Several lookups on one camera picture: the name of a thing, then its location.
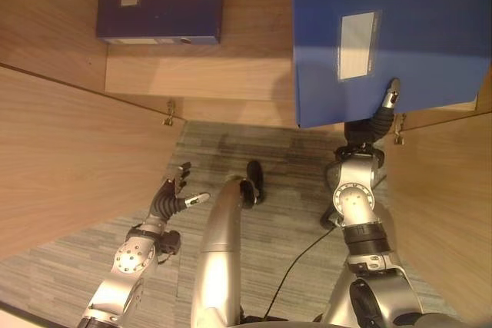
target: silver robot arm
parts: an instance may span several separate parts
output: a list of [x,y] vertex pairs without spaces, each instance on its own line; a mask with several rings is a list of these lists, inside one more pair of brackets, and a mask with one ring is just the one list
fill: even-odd
[[169,218],[179,211],[206,201],[210,195],[177,198],[191,165],[183,164],[173,180],[166,180],[156,193],[147,218],[132,227],[115,254],[113,267],[85,310],[78,328],[122,328],[129,326],[141,301],[146,280],[154,273],[162,253],[176,254],[180,235],[166,232]]
[[345,125],[348,145],[337,150],[341,170],[333,204],[349,254],[322,322],[350,328],[462,328],[465,325],[448,316],[423,314],[402,263],[374,213],[372,187],[384,154],[372,144],[389,131],[398,96],[399,81],[393,79],[372,119]]

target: wood grain surface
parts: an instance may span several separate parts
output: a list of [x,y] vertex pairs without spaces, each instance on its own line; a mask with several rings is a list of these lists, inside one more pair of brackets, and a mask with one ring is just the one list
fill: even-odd
[[492,307],[492,114],[387,141],[387,180],[402,256],[470,322]]
[[291,0],[224,0],[220,45],[111,45],[106,91],[293,101]]
[[6,68],[0,96],[0,257],[148,205],[183,125]]
[[0,63],[104,91],[98,0],[0,0]]

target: paper label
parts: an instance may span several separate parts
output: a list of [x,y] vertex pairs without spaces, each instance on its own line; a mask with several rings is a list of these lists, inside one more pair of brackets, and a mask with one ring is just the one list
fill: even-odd
[[372,70],[371,46],[377,30],[377,13],[347,15],[341,20],[338,78],[360,77]]

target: robotic hand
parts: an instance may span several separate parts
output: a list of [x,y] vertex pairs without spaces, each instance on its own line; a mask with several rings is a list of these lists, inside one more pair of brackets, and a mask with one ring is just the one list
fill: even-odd
[[128,326],[144,290],[145,280],[160,263],[179,251],[181,236],[165,231],[173,214],[208,200],[210,194],[176,197],[186,185],[190,163],[178,168],[175,178],[167,179],[154,196],[148,216],[142,224],[132,227],[125,242],[118,248],[111,272],[101,283],[85,310],[78,328],[115,328]]

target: black cable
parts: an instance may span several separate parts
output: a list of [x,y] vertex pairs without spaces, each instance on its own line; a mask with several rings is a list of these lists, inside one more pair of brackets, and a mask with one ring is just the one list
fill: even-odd
[[275,295],[274,295],[274,298],[271,300],[271,303],[270,303],[270,306],[268,307],[267,309],[267,312],[264,314],[263,316],[263,320],[266,320],[267,317],[268,317],[268,314],[270,313],[270,310],[271,310],[271,307],[274,305],[274,302],[275,300],[277,299],[277,295],[278,293],[280,292],[282,286],[284,285],[284,282],[285,280],[287,279],[287,276],[289,274],[289,272],[291,271],[291,269],[294,267],[294,265],[299,261],[299,259],[302,258],[302,256],[307,253],[311,248],[313,248],[318,242],[320,242],[321,240],[323,240],[328,234],[331,233],[332,230],[334,230],[336,227],[332,227],[327,233],[325,233],[323,236],[319,237],[315,242],[313,242],[311,245],[309,245],[307,247],[306,250],[304,250],[302,253],[300,253],[298,255],[298,257],[296,257],[294,259],[294,261],[292,262],[292,264],[289,266],[289,269],[287,269],[287,272],[285,272],[284,274],[284,277],[282,278],[282,281],[280,282],[280,284],[278,285],[278,288],[277,288],[277,291],[275,292]]
[[172,254],[170,253],[170,254],[168,255],[168,257],[166,257],[164,260],[159,261],[159,262],[157,263],[157,265],[162,265],[162,264],[164,264],[166,261],[168,261],[168,260],[169,260],[169,258],[171,257],[171,255],[172,255]]

